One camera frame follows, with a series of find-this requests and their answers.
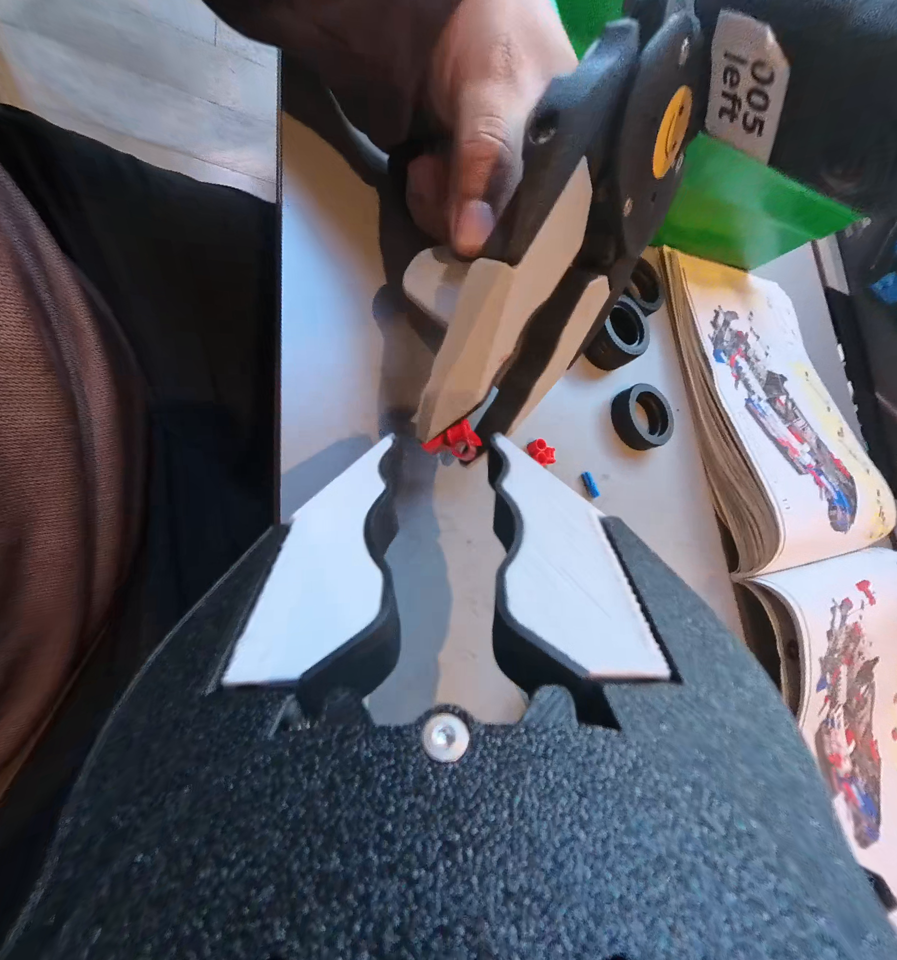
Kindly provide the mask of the grey desk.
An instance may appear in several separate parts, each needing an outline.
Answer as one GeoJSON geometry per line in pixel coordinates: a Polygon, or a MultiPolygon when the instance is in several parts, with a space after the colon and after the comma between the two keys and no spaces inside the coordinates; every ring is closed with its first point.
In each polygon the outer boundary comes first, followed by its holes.
{"type": "MultiPolygon", "coordinates": [[[[281,514],[288,518],[378,440],[401,436],[394,506],[398,535],[386,558],[402,642],[394,672],[369,698],[371,717],[402,725],[440,704],[483,722],[524,712],[520,690],[492,649],[495,494],[485,458],[465,466],[423,452],[410,437],[437,340],[402,297],[403,263],[418,241],[346,133],[345,153],[288,114],[280,117],[282,226],[281,514]]],[[[544,438],[552,468],[618,517],[760,654],[774,646],[767,618],[735,587],[730,546],[713,506],[679,350],[666,310],[649,320],[647,353],[603,373],[578,361],[514,438],[544,438]],[[669,401],[670,441],[636,451],[618,436],[613,398],[647,383],[669,401]]]]}

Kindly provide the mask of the green plastic bin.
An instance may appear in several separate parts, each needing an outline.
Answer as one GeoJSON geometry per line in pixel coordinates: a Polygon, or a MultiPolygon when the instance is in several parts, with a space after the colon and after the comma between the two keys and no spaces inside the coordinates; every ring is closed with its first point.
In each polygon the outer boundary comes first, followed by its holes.
{"type": "Polygon", "coordinates": [[[591,200],[574,265],[650,246],[754,269],[858,218],[797,132],[796,15],[809,2],[556,2],[580,55],[591,200]]]}

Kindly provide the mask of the black toy car box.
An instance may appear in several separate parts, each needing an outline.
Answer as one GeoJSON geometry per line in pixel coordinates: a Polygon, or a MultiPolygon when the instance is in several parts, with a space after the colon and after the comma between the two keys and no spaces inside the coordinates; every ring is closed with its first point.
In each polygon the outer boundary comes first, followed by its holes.
{"type": "Polygon", "coordinates": [[[897,214],[812,246],[864,444],[897,498],[897,214]]]}

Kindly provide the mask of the person's left hand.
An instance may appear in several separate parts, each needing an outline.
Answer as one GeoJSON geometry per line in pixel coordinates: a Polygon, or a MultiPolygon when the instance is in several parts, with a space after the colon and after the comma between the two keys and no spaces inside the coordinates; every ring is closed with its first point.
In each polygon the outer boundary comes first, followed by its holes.
{"type": "Polygon", "coordinates": [[[549,1],[464,1],[442,28],[425,86],[436,145],[407,164],[415,224],[476,258],[523,175],[527,123],[551,81],[577,66],[549,1]]]}

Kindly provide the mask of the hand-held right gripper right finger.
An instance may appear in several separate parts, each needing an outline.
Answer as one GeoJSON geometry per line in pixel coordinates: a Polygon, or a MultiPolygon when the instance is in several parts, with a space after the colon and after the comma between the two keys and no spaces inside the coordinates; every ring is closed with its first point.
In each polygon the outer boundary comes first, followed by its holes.
{"type": "Polygon", "coordinates": [[[503,435],[489,461],[505,550],[492,624],[503,672],[520,687],[671,681],[608,517],[503,435]]]}

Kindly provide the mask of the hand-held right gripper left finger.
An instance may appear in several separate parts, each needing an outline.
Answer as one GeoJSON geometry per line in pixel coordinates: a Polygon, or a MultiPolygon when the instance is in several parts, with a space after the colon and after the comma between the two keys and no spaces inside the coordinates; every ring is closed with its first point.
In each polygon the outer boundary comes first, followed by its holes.
{"type": "Polygon", "coordinates": [[[382,436],[290,516],[220,682],[282,687],[307,714],[363,700],[393,672],[401,624],[386,553],[398,533],[398,439],[382,436]]]}

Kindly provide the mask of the black rubber tyre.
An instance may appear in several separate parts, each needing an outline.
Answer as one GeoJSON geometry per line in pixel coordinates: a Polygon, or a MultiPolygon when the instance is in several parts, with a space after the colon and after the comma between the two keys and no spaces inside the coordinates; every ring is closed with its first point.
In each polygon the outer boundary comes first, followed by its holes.
{"type": "Polygon", "coordinates": [[[635,262],[625,292],[645,317],[658,312],[666,302],[664,282],[653,263],[643,256],[635,262]]]}
{"type": "Polygon", "coordinates": [[[617,436],[631,450],[656,450],[673,434],[671,403],[647,383],[620,391],[610,404],[610,417],[617,436]]]}
{"type": "Polygon", "coordinates": [[[643,356],[649,347],[647,317],[628,294],[600,315],[594,336],[584,349],[586,360],[610,373],[643,356]]]}

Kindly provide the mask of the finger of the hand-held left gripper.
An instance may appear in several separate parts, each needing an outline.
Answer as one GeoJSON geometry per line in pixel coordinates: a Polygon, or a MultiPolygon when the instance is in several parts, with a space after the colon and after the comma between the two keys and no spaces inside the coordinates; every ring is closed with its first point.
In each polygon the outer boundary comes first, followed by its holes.
{"type": "Polygon", "coordinates": [[[431,442],[484,402],[532,315],[573,264],[592,193],[581,159],[515,266],[487,256],[464,262],[445,246],[415,256],[415,306],[444,328],[415,414],[420,440],[431,442]]]}
{"type": "Polygon", "coordinates": [[[567,271],[551,283],[515,273],[491,339],[497,393],[491,432],[511,435],[575,362],[609,300],[605,275],[567,271]]]}

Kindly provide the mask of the open instruction booklet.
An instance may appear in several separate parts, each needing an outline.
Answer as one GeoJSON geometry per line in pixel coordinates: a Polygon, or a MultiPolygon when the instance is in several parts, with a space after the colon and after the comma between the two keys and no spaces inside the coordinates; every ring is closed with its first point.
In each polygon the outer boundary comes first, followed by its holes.
{"type": "Polygon", "coordinates": [[[774,638],[759,656],[897,930],[895,498],[781,286],[669,246],[658,262],[731,577],[774,638]]]}

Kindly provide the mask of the person's brown shirt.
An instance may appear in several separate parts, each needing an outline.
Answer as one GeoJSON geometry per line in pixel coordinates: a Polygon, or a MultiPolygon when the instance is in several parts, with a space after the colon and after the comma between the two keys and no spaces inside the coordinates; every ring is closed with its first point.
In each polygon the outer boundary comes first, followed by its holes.
{"type": "Polygon", "coordinates": [[[118,607],[144,419],[110,311],[0,164],[0,802],[118,607]]]}

